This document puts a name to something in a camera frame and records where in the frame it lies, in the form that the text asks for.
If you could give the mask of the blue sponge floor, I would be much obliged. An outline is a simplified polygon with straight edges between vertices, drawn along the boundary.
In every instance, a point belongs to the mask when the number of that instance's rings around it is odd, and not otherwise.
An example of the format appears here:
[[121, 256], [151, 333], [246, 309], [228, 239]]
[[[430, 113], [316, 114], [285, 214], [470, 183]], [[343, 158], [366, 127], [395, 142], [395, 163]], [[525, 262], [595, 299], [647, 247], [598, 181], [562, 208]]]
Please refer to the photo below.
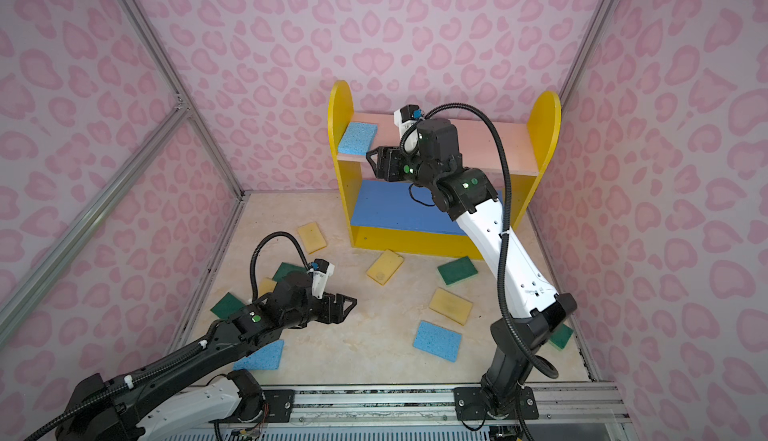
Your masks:
[[280, 367], [284, 341], [274, 341], [253, 354], [233, 364], [233, 370], [264, 371], [278, 370]]
[[449, 362], [456, 362], [462, 335], [427, 321], [419, 323], [413, 347]]

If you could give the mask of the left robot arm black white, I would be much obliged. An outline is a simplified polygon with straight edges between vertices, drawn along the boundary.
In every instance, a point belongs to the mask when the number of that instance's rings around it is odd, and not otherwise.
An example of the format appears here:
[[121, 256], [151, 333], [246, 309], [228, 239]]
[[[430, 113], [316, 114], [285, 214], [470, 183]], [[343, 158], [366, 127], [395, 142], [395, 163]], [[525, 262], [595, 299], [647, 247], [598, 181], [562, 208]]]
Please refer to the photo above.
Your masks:
[[160, 360], [108, 381], [98, 374], [84, 379], [65, 412], [49, 424], [56, 438], [158, 440], [202, 422], [265, 420], [266, 398], [249, 372], [231, 372], [209, 386], [194, 384], [277, 341], [286, 329], [311, 321], [340, 324], [357, 304], [342, 294], [315, 297], [312, 285], [309, 274], [292, 272], [272, 292]]

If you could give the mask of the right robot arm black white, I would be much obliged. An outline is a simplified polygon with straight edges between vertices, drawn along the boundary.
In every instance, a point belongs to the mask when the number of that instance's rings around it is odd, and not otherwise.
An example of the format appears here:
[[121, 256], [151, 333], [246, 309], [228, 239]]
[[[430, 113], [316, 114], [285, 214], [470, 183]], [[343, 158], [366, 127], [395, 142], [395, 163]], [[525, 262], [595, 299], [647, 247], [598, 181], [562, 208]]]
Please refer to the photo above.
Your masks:
[[511, 226], [511, 190], [497, 192], [483, 171], [464, 165], [449, 120], [409, 119], [396, 126], [398, 145], [378, 147], [366, 158], [376, 178], [428, 189], [433, 204], [458, 224], [495, 275], [501, 318], [491, 326], [496, 351], [480, 381], [480, 408], [488, 417], [519, 416], [531, 371], [558, 377], [538, 352], [577, 303], [545, 279], [520, 243]]

